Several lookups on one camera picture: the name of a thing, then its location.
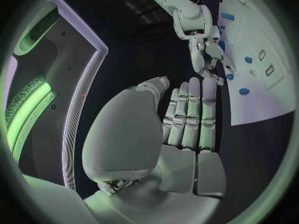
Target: robotic arm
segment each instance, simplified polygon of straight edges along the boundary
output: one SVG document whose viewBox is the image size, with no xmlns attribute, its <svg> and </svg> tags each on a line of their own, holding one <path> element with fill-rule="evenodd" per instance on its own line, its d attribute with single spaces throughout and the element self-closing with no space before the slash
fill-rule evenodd
<svg viewBox="0 0 299 224">
<path fill-rule="evenodd" d="M 212 25 L 211 12 L 205 5 L 197 5 L 190 0 L 155 0 L 173 17 L 173 26 L 177 36 L 189 40 L 190 56 L 193 68 L 202 77 L 213 77 L 216 84 L 223 85 L 223 78 L 211 74 L 219 59 L 231 72 L 235 67 L 224 55 L 218 45 L 219 29 Z M 205 64 L 203 52 L 212 57 L 210 64 Z"/>
</svg>

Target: blue button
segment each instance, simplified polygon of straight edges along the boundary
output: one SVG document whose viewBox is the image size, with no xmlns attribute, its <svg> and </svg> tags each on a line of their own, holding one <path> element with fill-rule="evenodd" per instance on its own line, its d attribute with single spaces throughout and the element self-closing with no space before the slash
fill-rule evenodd
<svg viewBox="0 0 299 224">
<path fill-rule="evenodd" d="M 225 43 L 224 41 L 219 41 L 218 45 L 221 47 L 223 51 L 225 51 Z"/>
<path fill-rule="evenodd" d="M 247 95 L 247 94 L 249 93 L 249 90 L 246 89 L 246 88 L 242 88 L 242 89 L 239 90 L 239 93 L 240 93 L 241 95 Z"/>
<path fill-rule="evenodd" d="M 244 58 L 244 60 L 245 60 L 247 63 L 252 63 L 252 58 L 250 58 L 250 57 L 248 57 L 248 56 L 246 56 L 246 57 Z"/>
<path fill-rule="evenodd" d="M 222 13 L 221 16 L 226 19 L 235 20 L 235 16 L 227 13 Z"/>
<path fill-rule="evenodd" d="M 232 81 L 234 79 L 234 74 L 227 74 L 226 78 L 230 81 Z"/>
</svg>

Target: glowing green panel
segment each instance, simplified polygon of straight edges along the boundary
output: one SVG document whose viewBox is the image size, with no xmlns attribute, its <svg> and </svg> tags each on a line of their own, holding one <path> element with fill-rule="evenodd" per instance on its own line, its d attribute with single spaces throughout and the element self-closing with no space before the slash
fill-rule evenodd
<svg viewBox="0 0 299 224">
<path fill-rule="evenodd" d="M 38 103 L 51 91 L 51 87 L 48 83 L 42 84 L 37 88 L 22 104 L 17 113 L 12 118 L 7 132 L 7 140 L 10 150 L 13 150 L 14 143 L 18 134 L 28 119 L 31 112 L 38 105 Z"/>
<path fill-rule="evenodd" d="M 24 123 L 13 148 L 12 156 L 16 163 L 19 162 L 21 152 L 24 146 L 24 143 L 34 126 L 37 119 L 41 116 L 44 110 L 48 107 L 48 105 L 57 97 L 57 93 L 55 91 L 51 91 L 46 95 L 46 97 L 37 105 L 37 107 L 32 111 L 26 122 Z"/>
<path fill-rule="evenodd" d="M 17 110 L 21 107 L 22 103 L 31 95 L 31 93 L 45 82 L 44 75 L 38 75 L 34 77 L 19 93 L 11 100 L 9 106 L 5 111 L 5 119 L 7 125 L 12 120 L 12 117 L 16 114 Z"/>
</svg>

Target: green led strip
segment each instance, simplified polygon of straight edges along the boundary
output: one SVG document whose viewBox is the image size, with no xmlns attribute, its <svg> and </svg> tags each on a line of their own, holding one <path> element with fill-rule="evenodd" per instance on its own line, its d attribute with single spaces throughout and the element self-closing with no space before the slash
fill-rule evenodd
<svg viewBox="0 0 299 224">
<path fill-rule="evenodd" d="M 30 114 L 41 100 L 51 91 L 48 83 L 42 84 L 38 87 L 21 105 L 17 113 L 13 116 L 7 132 L 7 141 L 10 150 L 13 150 L 15 141 Z"/>
<path fill-rule="evenodd" d="M 16 163 L 19 162 L 21 152 L 24 146 L 24 143 L 34 126 L 37 119 L 41 116 L 44 110 L 48 107 L 48 105 L 57 97 L 57 93 L 55 91 L 51 91 L 46 95 L 46 97 L 37 105 L 37 107 L 32 111 L 25 124 L 23 125 L 13 148 L 12 156 Z"/>
<path fill-rule="evenodd" d="M 38 75 L 34 77 L 19 93 L 11 100 L 9 106 L 5 111 L 5 119 L 7 125 L 10 124 L 13 116 L 16 114 L 18 109 L 21 107 L 23 102 L 31 95 L 31 93 L 37 89 L 40 85 L 45 83 L 44 75 Z"/>
</svg>

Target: white robotic arm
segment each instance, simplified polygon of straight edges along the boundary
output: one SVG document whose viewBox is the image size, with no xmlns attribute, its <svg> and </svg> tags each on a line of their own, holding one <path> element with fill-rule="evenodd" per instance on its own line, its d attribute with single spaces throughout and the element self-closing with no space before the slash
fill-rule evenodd
<svg viewBox="0 0 299 224">
<path fill-rule="evenodd" d="M 177 36 L 182 40 L 189 40 L 191 62 L 195 72 L 204 78 L 213 77 L 216 84 L 222 86 L 223 79 L 211 74 L 208 70 L 216 66 L 218 59 L 233 73 L 236 69 L 218 45 L 219 29 L 212 25 L 212 16 L 208 7 L 197 5 L 190 0 L 155 1 L 173 17 L 173 26 Z M 204 51 L 212 57 L 210 64 L 205 64 Z"/>
</svg>

